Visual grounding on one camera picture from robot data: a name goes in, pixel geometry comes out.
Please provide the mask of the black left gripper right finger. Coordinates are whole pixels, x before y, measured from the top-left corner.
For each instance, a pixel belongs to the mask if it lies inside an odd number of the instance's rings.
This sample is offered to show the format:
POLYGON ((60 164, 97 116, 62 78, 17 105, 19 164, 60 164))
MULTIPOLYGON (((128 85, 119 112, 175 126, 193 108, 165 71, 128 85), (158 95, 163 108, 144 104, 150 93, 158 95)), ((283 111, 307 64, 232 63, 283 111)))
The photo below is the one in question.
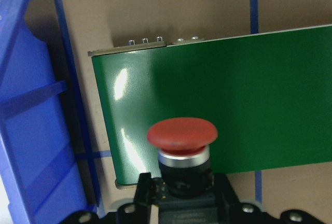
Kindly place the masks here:
POLYGON ((211 176, 215 206, 210 223, 263 223, 262 211, 253 203, 241 202, 225 174, 211 176))

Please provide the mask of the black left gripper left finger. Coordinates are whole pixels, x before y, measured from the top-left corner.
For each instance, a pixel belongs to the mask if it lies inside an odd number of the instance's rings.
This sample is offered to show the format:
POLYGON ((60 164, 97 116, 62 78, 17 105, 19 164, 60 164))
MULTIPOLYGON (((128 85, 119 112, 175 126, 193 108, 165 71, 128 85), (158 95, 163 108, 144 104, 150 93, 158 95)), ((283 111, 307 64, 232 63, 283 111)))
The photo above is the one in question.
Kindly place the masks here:
POLYGON ((132 202, 118 208, 116 223, 159 223, 161 178, 142 173, 136 185, 132 202))

